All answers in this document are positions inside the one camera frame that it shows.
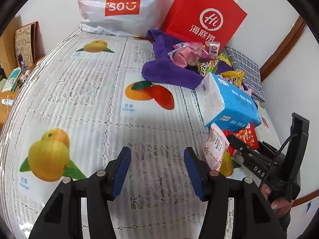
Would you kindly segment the right hand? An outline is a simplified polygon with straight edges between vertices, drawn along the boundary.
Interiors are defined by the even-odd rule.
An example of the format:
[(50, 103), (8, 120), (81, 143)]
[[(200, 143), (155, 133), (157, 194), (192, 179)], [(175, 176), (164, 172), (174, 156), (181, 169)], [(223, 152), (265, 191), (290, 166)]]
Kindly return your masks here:
[[(263, 194), (263, 196), (268, 200), (268, 197), (271, 194), (271, 188), (268, 185), (263, 184), (260, 191)], [(271, 209), (276, 210), (276, 217), (282, 218), (285, 214), (289, 212), (293, 203), (294, 200), (291, 200), (289, 202), (284, 197), (280, 197), (272, 201), (270, 205)]]

